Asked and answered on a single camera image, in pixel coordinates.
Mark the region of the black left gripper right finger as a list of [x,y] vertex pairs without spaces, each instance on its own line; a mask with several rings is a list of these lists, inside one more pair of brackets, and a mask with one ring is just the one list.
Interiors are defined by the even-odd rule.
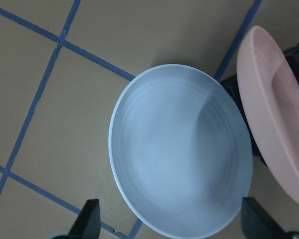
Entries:
[[244,197],[241,228],[247,239],[285,239],[285,231],[253,197]]

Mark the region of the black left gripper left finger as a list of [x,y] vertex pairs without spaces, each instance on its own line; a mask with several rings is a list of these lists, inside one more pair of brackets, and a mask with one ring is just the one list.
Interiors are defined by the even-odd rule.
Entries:
[[98,239],[100,231],[99,200],[87,200],[67,236],[69,239]]

